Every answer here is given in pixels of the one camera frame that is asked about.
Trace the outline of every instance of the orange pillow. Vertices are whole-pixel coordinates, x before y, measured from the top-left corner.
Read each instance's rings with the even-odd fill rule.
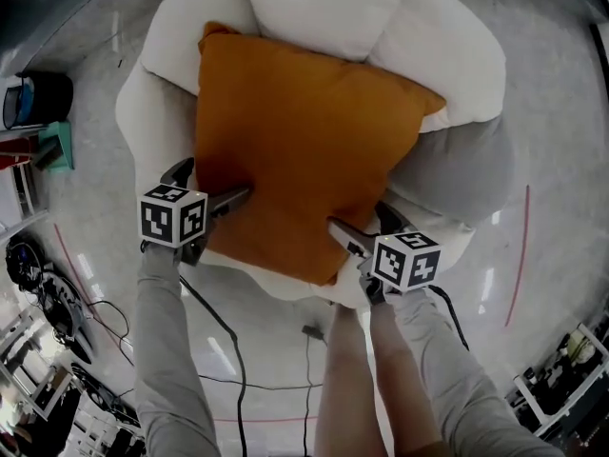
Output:
[[[346,252],[337,216],[364,229],[387,173],[412,149],[436,93],[371,66],[209,23],[199,43],[196,170],[219,193],[250,185],[209,248],[317,285]]]

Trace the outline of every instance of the black cable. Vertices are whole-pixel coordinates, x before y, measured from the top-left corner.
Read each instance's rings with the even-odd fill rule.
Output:
[[[42,310],[42,312],[46,314],[46,312],[45,312],[45,306],[47,304],[47,292],[45,291],[44,284],[43,284],[43,281],[44,281],[44,276],[43,276],[44,268],[43,268],[43,264],[40,262],[40,259],[38,259],[38,255],[36,254],[36,251],[34,250],[34,248],[30,244],[28,244],[27,242],[18,242],[15,245],[9,246],[9,249],[10,250],[15,250],[16,248],[21,247],[21,246],[23,246],[25,248],[28,248],[29,251],[31,252],[31,254],[33,255],[34,259],[36,259],[36,264],[38,265],[38,271],[39,271],[38,275],[40,276],[40,283],[39,283],[38,289],[40,289],[41,292],[38,293],[38,292],[36,292],[34,290],[31,292],[32,294],[34,294],[36,296],[38,304],[35,305],[34,303],[32,303],[30,300],[28,300],[28,297],[26,297],[26,299],[28,300],[28,303],[30,305],[32,305],[33,307],[40,308]]]
[[[216,383],[231,383],[233,385],[240,385],[240,381],[233,381],[232,379],[219,379],[211,376],[204,376],[203,374],[199,374],[201,379],[208,379],[209,381],[215,381]],[[260,385],[252,385],[250,383],[246,384],[247,387],[256,387],[257,389],[264,389],[266,391],[289,391],[293,389],[309,389],[310,387],[322,387],[323,384],[313,385],[313,386],[260,386]]]
[[[457,318],[457,312],[453,308],[453,302],[450,300],[450,296],[448,296],[446,291],[444,291],[440,287],[429,285],[428,288],[435,292],[438,296],[440,296],[448,306],[448,311],[450,311],[450,316],[452,317],[453,322],[455,323],[455,328],[457,329],[457,333],[459,333],[461,343],[465,348],[467,348],[467,350],[469,350],[469,346],[467,345],[467,341],[465,340],[465,335],[463,335],[463,330],[461,330],[461,324],[459,323],[459,318]]]
[[[122,398],[123,396],[125,396],[126,394],[131,393],[133,390],[135,390],[135,387],[132,387],[130,390],[122,392],[121,394],[119,394],[116,399]]]
[[[246,432],[244,430],[244,419],[242,414],[242,405],[244,398],[246,396],[247,389],[247,379],[246,379],[246,365],[244,364],[244,359],[241,356],[241,351],[239,350],[239,339],[235,331],[229,327],[226,322],[222,319],[222,317],[216,312],[215,309],[211,307],[211,305],[199,294],[199,292],[193,288],[190,283],[184,279],[183,276],[180,276],[180,282],[190,291],[190,294],[199,302],[201,305],[205,307],[205,309],[209,312],[209,314],[214,318],[218,325],[222,327],[226,333],[230,336],[230,340],[232,340],[232,344],[235,347],[235,353],[237,354],[237,360],[239,361],[239,367],[241,369],[241,392],[239,393],[239,399],[237,400],[237,422],[239,424],[239,436],[241,438],[241,448],[243,457],[247,457],[247,443],[246,443]]]
[[[304,446],[304,457],[308,457],[308,449],[306,447],[306,422],[308,420],[308,412],[309,412],[309,405],[308,405],[308,400],[309,397],[311,396],[311,389],[313,388],[313,383],[311,383],[311,377],[310,377],[310,369],[311,369],[311,361],[308,357],[308,346],[309,346],[309,341],[310,341],[310,337],[308,335],[306,335],[306,380],[308,381],[308,390],[306,391],[306,413],[304,414],[304,435],[303,435],[303,446]]]
[[[94,303],[89,303],[87,306],[89,308],[91,308],[91,307],[94,307],[96,305],[110,305],[116,311],[118,311],[118,313],[123,317],[123,320],[125,320],[125,327],[126,327],[127,331],[126,331],[125,335],[119,335],[118,333],[116,333],[115,330],[110,328],[108,325],[106,325],[104,322],[102,322],[101,320],[99,320],[97,317],[95,317],[93,315],[93,320],[95,320],[98,324],[100,324],[102,327],[104,327],[106,330],[108,330],[110,333],[114,334],[114,336],[116,336],[118,338],[118,349],[123,354],[123,357],[125,357],[125,359],[127,359],[127,362],[129,362],[131,367],[134,368],[135,365],[133,364],[133,361],[131,361],[131,359],[125,354],[125,350],[123,349],[123,342],[125,342],[126,344],[129,344],[130,346],[133,347],[133,345],[130,342],[125,340],[125,338],[129,335],[129,321],[127,319],[127,316],[125,315],[125,313],[123,313],[123,311],[121,311],[120,308],[118,308],[116,305],[114,305],[110,301],[100,300],[100,301],[96,301]]]

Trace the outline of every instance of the gray sleeve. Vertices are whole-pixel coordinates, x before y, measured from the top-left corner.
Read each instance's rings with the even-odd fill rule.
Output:
[[[220,457],[190,355],[174,249],[149,245],[138,276],[133,335],[137,414],[150,457]]]
[[[460,457],[561,457],[560,450],[522,427],[476,358],[422,289],[395,303],[442,438]]]

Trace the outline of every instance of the floor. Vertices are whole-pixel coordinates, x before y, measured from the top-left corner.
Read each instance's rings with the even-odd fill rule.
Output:
[[[22,70],[91,0],[0,0],[0,76]]]
[[[109,11],[129,7],[128,0],[104,1],[109,7],[98,6],[99,14],[87,10],[96,22],[108,19]],[[518,371],[536,363],[565,331],[594,313],[609,287],[609,103],[587,29],[599,15],[585,1],[462,1],[495,33],[507,57],[504,120],[516,145],[518,173],[506,207],[480,227],[439,284],[453,298],[473,352],[505,393]],[[158,0],[139,0],[137,11],[126,10],[128,18],[121,22],[127,25],[110,34],[103,27],[106,42],[98,39],[101,43],[86,56],[73,56],[77,63],[70,65],[69,75],[75,101],[69,120],[76,171],[46,178],[51,217],[36,226],[57,263],[77,271],[90,299],[110,300],[128,316],[135,301],[139,252],[133,162],[114,121],[114,102],[156,5]],[[526,217],[520,292],[506,326]],[[4,313],[15,310],[16,295],[2,272],[5,318]],[[246,275],[227,268],[200,266],[185,269],[184,275],[240,336],[251,383],[306,384],[301,328],[317,323],[327,329],[331,307],[317,299],[287,303],[270,298]],[[200,373],[238,377],[229,338],[192,297],[184,301]],[[99,307],[99,314],[123,332],[124,322],[112,308]],[[97,324],[94,329],[100,359],[91,372],[116,392],[130,389],[130,366],[104,330]],[[314,383],[322,380],[324,352],[321,343],[311,344]],[[223,454],[238,455],[239,387],[202,382]],[[302,389],[247,390],[244,412],[252,455],[302,455],[305,396]],[[320,390],[313,389],[309,448],[319,397]]]

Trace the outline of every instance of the white bean bag chair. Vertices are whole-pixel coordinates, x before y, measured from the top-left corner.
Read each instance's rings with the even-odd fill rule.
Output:
[[[439,271],[462,256],[476,225],[506,201],[513,152],[501,125],[505,57],[458,0],[165,0],[119,93],[116,119],[135,161],[137,193],[193,155],[200,54],[208,21],[244,34],[365,62],[446,99],[422,122],[419,142],[392,171],[385,201],[443,245]],[[377,225],[369,227],[374,231]],[[206,251],[202,262],[247,272],[268,294],[366,304],[360,262],[319,287]]]

